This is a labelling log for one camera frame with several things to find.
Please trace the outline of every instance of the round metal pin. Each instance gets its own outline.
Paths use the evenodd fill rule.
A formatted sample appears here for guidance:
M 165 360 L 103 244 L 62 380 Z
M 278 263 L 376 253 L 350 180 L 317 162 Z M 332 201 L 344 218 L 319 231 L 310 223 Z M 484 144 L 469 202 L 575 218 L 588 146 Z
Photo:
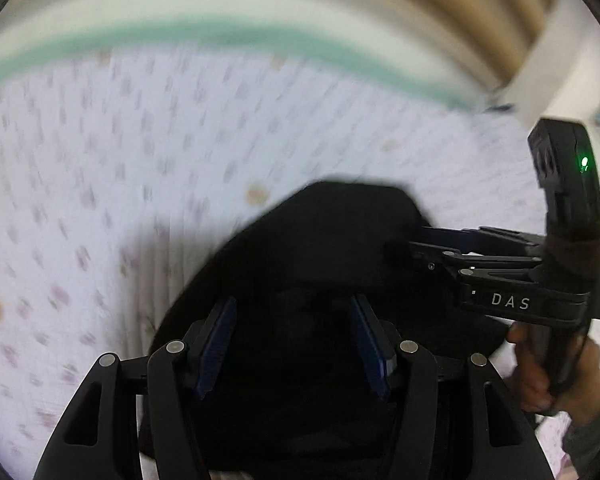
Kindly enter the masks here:
M 400 343 L 400 350 L 407 354 L 413 354 L 418 351 L 418 343 L 415 341 L 406 340 Z
M 104 354 L 99 360 L 98 360 L 98 364 L 100 366 L 111 366 L 113 363 L 116 362 L 116 356 L 113 354 Z
M 475 353 L 471 355 L 471 362 L 476 366 L 486 366 L 489 361 L 484 355 Z
M 179 354 L 184 350 L 184 343 L 182 341 L 171 341 L 167 344 L 167 352 L 170 354 Z

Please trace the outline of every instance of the black cloth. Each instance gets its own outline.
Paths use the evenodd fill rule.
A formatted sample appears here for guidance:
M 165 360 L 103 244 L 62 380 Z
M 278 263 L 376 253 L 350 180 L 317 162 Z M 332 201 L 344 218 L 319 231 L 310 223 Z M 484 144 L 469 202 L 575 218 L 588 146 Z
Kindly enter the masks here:
M 320 182 L 208 261 L 150 351 L 182 338 L 218 298 L 236 298 L 236 329 L 216 387 L 187 406 L 209 469 L 245 470 L 258 480 L 374 476 L 395 406 L 370 391 L 350 338 L 346 304 L 355 293 L 434 354 L 490 355 L 500 346 L 506 325 L 450 308 L 432 277 L 385 259 L 386 243 L 426 225 L 400 189 Z M 152 456 L 146 417 L 139 440 Z

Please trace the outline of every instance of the mint green stripe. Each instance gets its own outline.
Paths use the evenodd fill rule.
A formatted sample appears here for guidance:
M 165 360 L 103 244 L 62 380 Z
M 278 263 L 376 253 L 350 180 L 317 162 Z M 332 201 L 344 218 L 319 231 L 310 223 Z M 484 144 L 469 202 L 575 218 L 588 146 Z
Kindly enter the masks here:
M 241 47 L 250 52 L 301 56 L 320 60 L 355 75 L 373 79 L 392 88 L 434 99 L 459 108 L 471 102 L 434 85 L 407 79 L 395 69 L 370 59 L 356 50 L 291 27 L 261 27 L 226 18 L 144 23 L 115 30 L 99 30 L 73 38 L 59 38 L 0 60 L 0 81 L 31 66 L 67 58 L 92 50 L 120 45 L 195 41 L 207 47 Z

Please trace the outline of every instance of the sleeve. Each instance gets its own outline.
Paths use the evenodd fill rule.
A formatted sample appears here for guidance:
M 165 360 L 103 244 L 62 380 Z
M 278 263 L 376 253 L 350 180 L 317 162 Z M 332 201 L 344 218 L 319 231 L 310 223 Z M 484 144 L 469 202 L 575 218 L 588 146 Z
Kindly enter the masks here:
M 572 424 L 564 435 L 562 448 L 570 455 L 578 474 L 586 475 L 600 451 L 600 415 L 582 428 Z

